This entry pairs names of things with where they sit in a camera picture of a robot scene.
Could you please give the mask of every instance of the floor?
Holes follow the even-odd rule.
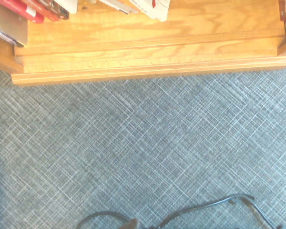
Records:
[[[0,229],[74,229],[102,210],[150,227],[233,193],[286,226],[286,69],[36,87],[0,71]],[[267,226],[225,203],[165,228]]]

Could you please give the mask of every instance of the cord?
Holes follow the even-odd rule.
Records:
[[[250,196],[250,195],[247,195],[247,194],[230,195],[230,196],[227,196],[227,197],[222,198],[222,199],[220,199],[218,201],[215,201],[215,202],[211,202],[211,203],[208,203],[208,204],[204,204],[204,205],[200,205],[200,206],[197,206],[197,207],[194,207],[194,208],[190,208],[190,209],[186,209],[186,210],[182,210],[182,211],[176,212],[176,213],[172,214],[171,216],[167,217],[165,220],[163,220],[163,222],[159,224],[158,228],[163,228],[166,224],[168,224],[174,218],[176,218],[176,217],[178,217],[178,216],[180,216],[182,214],[185,214],[185,213],[188,213],[188,212],[192,212],[192,211],[196,211],[196,210],[201,210],[201,209],[204,209],[204,208],[213,207],[215,205],[222,204],[222,203],[230,201],[230,200],[233,201],[233,199],[240,199],[242,201],[246,201],[246,202],[250,203],[257,210],[257,212],[262,216],[262,218],[266,221],[266,223],[271,227],[271,229],[276,229],[273,226],[273,224],[267,219],[265,214],[260,210],[260,208],[255,204],[254,197]]]
[[[163,228],[165,225],[167,225],[170,221],[172,221],[174,218],[182,215],[182,214],[185,214],[185,213],[189,213],[189,212],[192,212],[192,211],[196,211],[196,210],[201,210],[201,209],[204,209],[204,208],[209,208],[209,207],[213,207],[215,205],[218,205],[218,204],[222,204],[224,202],[228,202],[228,201],[232,201],[232,202],[236,202],[235,200],[241,200],[245,203],[248,203],[250,205],[252,205],[256,210],[257,212],[260,214],[260,216],[263,218],[263,220],[271,227],[271,229],[276,229],[274,227],[274,225],[268,220],[268,218],[265,216],[265,214],[261,211],[261,209],[256,205],[256,203],[254,202],[254,197],[253,196],[250,196],[250,195],[247,195],[247,194],[234,194],[234,195],[230,195],[230,196],[227,196],[225,198],[222,198],[220,200],[217,200],[215,202],[210,202],[210,203],[207,203],[207,204],[204,204],[204,205],[199,205],[197,207],[193,207],[193,208],[189,208],[189,209],[185,209],[185,210],[182,210],[182,211],[179,211],[179,212],[176,212],[176,213],[173,213],[172,215],[168,216],[165,220],[162,221],[162,223],[159,224],[158,227],[150,227],[150,229],[161,229]],[[92,218],[95,218],[97,216],[102,216],[102,215],[110,215],[110,216],[116,216],[120,219],[124,219],[126,221],[130,221],[130,219],[124,215],[121,215],[119,213],[116,213],[116,212],[112,212],[112,211],[102,211],[102,212],[97,212],[97,213],[94,213],[92,215],[89,215],[87,216],[86,218],[84,218],[76,227],[76,229],[80,229],[81,226],[87,222],[88,220],[91,220]]]
[[[87,216],[86,218],[84,218],[77,226],[76,226],[76,229],[80,229],[82,227],[82,225],[91,220],[92,218],[95,218],[95,217],[98,217],[98,216],[115,216],[119,219],[122,219],[122,220],[125,220],[127,222],[130,221],[130,219],[120,213],[116,213],[116,212],[113,212],[113,211],[101,211],[101,212],[97,212],[97,213],[94,213],[92,215],[89,215]]]

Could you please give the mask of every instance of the crosshatch carpet pattern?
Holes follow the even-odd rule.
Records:
[[[102,210],[149,227],[233,193],[286,226],[286,69],[36,87],[0,71],[0,229],[73,229]],[[165,228],[267,226],[225,203]]]

